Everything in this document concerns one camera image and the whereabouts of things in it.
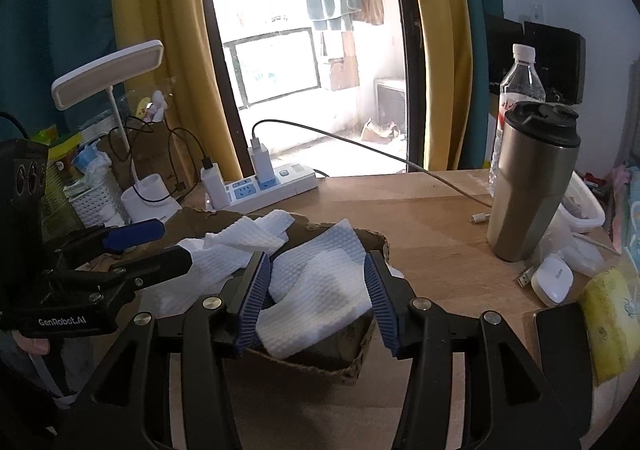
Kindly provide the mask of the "person's left hand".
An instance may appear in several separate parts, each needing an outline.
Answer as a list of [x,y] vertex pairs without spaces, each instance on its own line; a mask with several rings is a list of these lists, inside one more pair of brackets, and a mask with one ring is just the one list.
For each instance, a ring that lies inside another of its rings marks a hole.
[[50,342],[46,338],[29,338],[18,331],[13,331],[12,336],[23,352],[35,356],[45,356],[50,352]]

